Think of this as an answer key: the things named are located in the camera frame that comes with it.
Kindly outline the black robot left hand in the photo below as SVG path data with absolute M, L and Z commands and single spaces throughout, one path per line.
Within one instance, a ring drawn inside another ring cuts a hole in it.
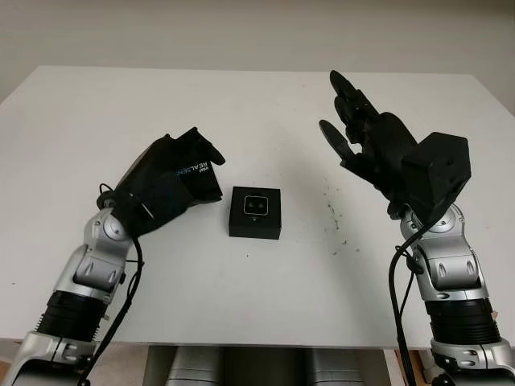
M 141 193 L 158 179 L 171 177 L 195 199 L 209 199 L 222 195 L 212 166 L 224 163 L 220 151 L 193 127 L 178 138 L 166 134 L 152 142 L 123 175 L 117 189 Z

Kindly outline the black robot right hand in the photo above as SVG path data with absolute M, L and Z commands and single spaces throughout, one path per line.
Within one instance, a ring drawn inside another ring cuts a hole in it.
M 397 116 L 379 113 L 342 74 L 332 70 L 329 79 L 345 133 L 321 120 L 323 136 L 340 156 L 340 165 L 378 189 L 389 201 L 389 215 L 399 217 L 407 203 L 402 158 L 417 145 L 416 140 Z

